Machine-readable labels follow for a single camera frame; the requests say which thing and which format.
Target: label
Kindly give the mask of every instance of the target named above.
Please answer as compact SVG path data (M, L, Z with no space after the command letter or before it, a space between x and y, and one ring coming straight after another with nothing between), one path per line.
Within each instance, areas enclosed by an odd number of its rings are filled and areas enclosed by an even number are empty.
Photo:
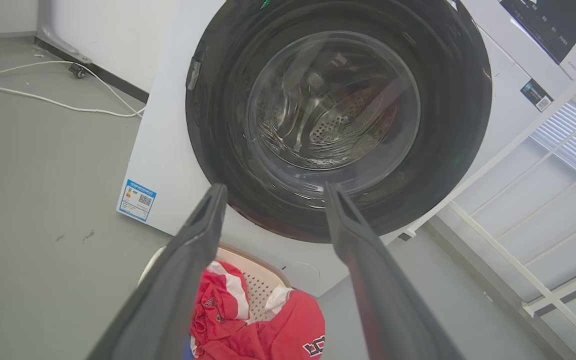
M534 79L530 79L528 84L521 88L521 92L541 113L553 103L553 98Z
M128 180L123 190L119 210L131 217L146 221L156 196L156 192L150 191L132 180Z

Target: door glass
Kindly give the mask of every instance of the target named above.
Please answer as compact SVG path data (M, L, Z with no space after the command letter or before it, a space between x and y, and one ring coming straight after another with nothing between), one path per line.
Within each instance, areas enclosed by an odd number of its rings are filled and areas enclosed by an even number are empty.
M356 193L392 173L416 136L419 109L409 68L386 44L326 31L298 39L266 64L244 129L272 179L321 199L325 182Z

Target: power cord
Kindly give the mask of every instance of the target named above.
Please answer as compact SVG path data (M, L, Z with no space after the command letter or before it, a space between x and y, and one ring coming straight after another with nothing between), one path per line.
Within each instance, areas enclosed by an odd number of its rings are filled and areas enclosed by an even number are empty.
M141 109L139 111L133 109L130 105L128 105L128 103L126 101L123 100L123 98L121 98L121 96L119 96L119 94L117 94L117 92L115 92L113 90L112 87L110 87L109 84L107 84L105 81L103 81L101 78L99 78L99 76L97 76L93 71L91 71L89 68L87 68L86 66L84 66L80 63L74 63L72 61L44 61L41 63L25 64L22 66L17 66L17 67L13 67L13 68L7 68L6 70L2 70L2 71L0 71L0 74L7 73L9 71L18 70L18 69L29 68L30 66L37 66L37 65L41 65L41 64L76 64L77 66L80 66L80 67L86 69L86 71L88 71L92 76L94 76L96 79L98 79L100 82L102 82L102 84L104 84L105 87L107 87L108 90L110 90L114 94L114 96L117 96L117 98L119 98L119 100L121 100L121 102L124 105L126 105L126 107L128 107L128 109L132 110L132 114L118 114L117 112L112 112L112 111L108 111L108 110L101 110L101 109L81 109L79 107L73 107L70 105L62 104L61 102L58 102L55 100L50 100L50 98L46 98L43 96L39 96L39 95L35 95L32 93L27 93L27 92L23 92L23 91L16 91L13 89L0 88L0 91L7 92L9 94L26 96L28 98L43 100L43 101L46 101L50 104L59 105L60 107L64 107L64 108L70 109L70 110L75 110L76 112L101 113L101 114L108 114L108 115L117 116L117 117L135 117L135 116L141 117L142 112L144 112L144 110L146 109L146 107L144 107L143 109Z

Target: qr code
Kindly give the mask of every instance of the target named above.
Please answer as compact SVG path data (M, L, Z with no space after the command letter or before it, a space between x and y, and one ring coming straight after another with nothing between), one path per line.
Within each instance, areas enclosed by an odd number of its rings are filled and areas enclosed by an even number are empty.
M146 205L146 207L150 207L151 201L153 201L152 198L139 194L139 202Z
M544 110L546 110L546 108L550 104L551 104L550 98L548 98L548 96L544 96L543 98L541 98L539 102L537 102L537 105L535 106L537 107L537 110L539 110L540 112L544 112Z

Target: gray floor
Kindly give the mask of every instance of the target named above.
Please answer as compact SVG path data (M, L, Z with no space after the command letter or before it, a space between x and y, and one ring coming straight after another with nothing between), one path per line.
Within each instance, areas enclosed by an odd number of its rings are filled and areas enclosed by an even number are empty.
M0 39L0 70L53 59L31 45ZM0 75L0 86L128 113L97 80L66 69L26 68ZM0 360L84 359L169 240L115 211L138 126L0 93ZM544 358L423 229L388 250L467 359ZM365 359L349 278L318 303L323 359Z

